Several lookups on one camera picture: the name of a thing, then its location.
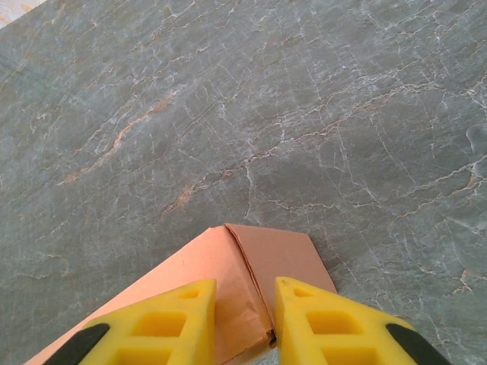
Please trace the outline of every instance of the gray marble surface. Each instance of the gray marble surface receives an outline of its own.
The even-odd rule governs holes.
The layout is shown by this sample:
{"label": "gray marble surface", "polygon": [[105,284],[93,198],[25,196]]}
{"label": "gray marble surface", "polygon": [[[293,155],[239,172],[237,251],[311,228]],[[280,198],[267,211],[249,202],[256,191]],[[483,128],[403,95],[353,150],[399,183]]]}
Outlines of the gray marble surface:
{"label": "gray marble surface", "polygon": [[209,226],[487,361],[483,0],[48,0],[0,30],[0,363]]}

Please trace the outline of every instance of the marble floor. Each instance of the marble floor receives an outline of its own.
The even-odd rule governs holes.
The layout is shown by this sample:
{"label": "marble floor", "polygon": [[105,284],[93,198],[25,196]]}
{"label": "marble floor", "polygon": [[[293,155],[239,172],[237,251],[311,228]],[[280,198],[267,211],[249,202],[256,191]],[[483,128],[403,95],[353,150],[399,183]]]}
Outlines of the marble floor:
{"label": "marble floor", "polygon": [[0,28],[20,18],[45,0],[0,0]]}
{"label": "marble floor", "polygon": [[48,0],[0,29],[0,363],[228,221],[310,234],[341,295],[484,364],[486,19]]}

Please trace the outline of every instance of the brown cardboard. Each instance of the brown cardboard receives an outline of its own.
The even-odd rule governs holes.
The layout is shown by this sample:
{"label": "brown cardboard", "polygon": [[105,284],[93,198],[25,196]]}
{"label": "brown cardboard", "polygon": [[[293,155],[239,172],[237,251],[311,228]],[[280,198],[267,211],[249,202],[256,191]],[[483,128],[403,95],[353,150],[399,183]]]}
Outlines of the brown cardboard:
{"label": "brown cardboard", "polygon": [[306,234],[237,224],[209,228],[27,362],[42,364],[88,321],[191,281],[217,280],[215,357],[236,362],[272,346],[274,280],[336,292]]}

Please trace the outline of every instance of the rectangular hole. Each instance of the rectangular hole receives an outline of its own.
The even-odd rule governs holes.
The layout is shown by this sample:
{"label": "rectangular hole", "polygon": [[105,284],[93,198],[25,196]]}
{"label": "rectangular hole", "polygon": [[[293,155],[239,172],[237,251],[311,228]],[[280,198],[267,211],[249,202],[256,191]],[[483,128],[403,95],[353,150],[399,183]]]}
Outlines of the rectangular hole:
{"label": "rectangular hole", "polygon": [[166,365],[170,356],[170,349],[121,348],[110,365]]}
{"label": "rectangular hole", "polygon": [[312,297],[313,294],[308,293],[307,291],[301,289],[300,287],[294,288],[294,295],[296,297]]}
{"label": "rectangular hole", "polygon": [[315,335],[358,335],[362,329],[347,312],[338,310],[308,312],[307,321]]}
{"label": "rectangular hole", "polygon": [[374,348],[323,348],[328,365],[384,365]]}
{"label": "rectangular hole", "polygon": [[184,323],[186,314],[182,312],[150,312],[140,318],[130,335],[179,337]]}
{"label": "rectangular hole", "polygon": [[181,299],[194,299],[194,298],[197,298],[198,296],[199,296],[199,290],[194,289],[194,290],[187,291],[184,294],[181,294],[179,296],[179,298],[181,298]]}

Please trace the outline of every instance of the black rubber strip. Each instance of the black rubber strip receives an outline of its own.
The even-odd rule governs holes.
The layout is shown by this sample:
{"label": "black rubber strip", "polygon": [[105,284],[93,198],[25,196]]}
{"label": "black rubber strip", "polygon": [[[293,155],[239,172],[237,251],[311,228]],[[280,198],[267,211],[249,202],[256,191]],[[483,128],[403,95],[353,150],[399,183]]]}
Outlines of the black rubber strip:
{"label": "black rubber strip", "polygon": [[106,323],[76,332],[44,365],[78,365],[110,329]]}
{"label": "black rubber strip", "polygon": [[418,332],[395,323],[386,325],[387,331],[403,350],[418,365],[451,365],[426,339]]}

